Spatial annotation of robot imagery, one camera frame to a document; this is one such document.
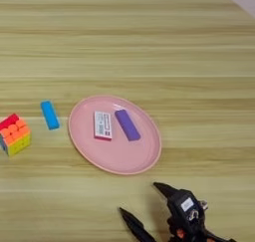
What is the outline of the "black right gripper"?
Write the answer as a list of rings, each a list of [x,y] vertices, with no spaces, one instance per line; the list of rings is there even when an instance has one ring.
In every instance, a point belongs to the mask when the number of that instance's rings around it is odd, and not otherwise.
[[[153,186],[166,198],[177,198],[179,190],[161,182],[155,182]],[[139,242],[156,242],[155,239],[144,229],[143,224],[130,212],[119,208],[120,214],[126,223],[132,235]],[[215,236],[206,228],[204,221],[198,222],[198,229],[195,232],[189,232],[173,218],[167,220],[171,237],[168,242],[237,242],[230,238],[228,240]]]

